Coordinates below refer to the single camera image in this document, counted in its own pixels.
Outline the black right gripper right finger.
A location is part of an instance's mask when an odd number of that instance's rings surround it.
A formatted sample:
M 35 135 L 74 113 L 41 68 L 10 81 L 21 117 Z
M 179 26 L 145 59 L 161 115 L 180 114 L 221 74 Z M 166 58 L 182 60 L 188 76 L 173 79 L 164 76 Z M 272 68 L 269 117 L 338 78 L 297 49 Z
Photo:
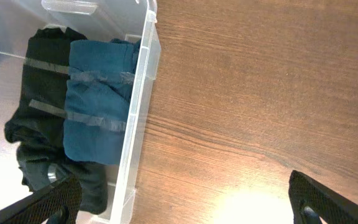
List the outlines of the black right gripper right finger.
M 291 172 L 288 195 L 295 224 L 358 224 L 358 204 L 302 172 Z

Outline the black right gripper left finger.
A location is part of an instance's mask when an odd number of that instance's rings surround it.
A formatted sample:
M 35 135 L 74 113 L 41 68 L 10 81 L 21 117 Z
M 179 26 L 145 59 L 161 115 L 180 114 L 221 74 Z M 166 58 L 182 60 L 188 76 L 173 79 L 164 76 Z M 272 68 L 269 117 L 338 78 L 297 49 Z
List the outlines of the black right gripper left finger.
M 0 210 L 0 223 L 75 224 L 82 188 L 73 175 L 56 180 L 32 195 Z

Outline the black garment with tape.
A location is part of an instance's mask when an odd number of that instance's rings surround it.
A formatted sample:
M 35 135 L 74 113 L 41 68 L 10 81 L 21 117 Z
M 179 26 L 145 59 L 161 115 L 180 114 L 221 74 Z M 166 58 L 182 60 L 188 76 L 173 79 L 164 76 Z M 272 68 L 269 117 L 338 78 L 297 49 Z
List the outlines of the black garment with tape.
M 82 188 L 80 210 L 95 215 L 108 206 L 108 184 L 103 165 L 75 162 L 63 148 L 61 116 L 30 106 L 31 100 L 62 109 L 68 80 L 70 44 L 86 37 L 70 28 L 39 29 L 28 40 L 26 61 L 22 69 L 19 106 L 5 124 L 4 135 L 9 143 L 19 143 L 16 157 L 22 171 L 22 185 L 38 191 L 56 179 L 74 175 Z

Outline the teal blue garment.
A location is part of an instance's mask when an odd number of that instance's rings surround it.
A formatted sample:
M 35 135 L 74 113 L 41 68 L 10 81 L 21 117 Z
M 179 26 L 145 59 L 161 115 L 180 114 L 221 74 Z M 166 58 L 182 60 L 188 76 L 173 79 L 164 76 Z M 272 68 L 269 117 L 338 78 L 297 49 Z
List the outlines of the teal blue garment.
M 63 124 L 65 154 L 74 161 L 121 160 L 139 42 L 76 40 L 70 45 Z

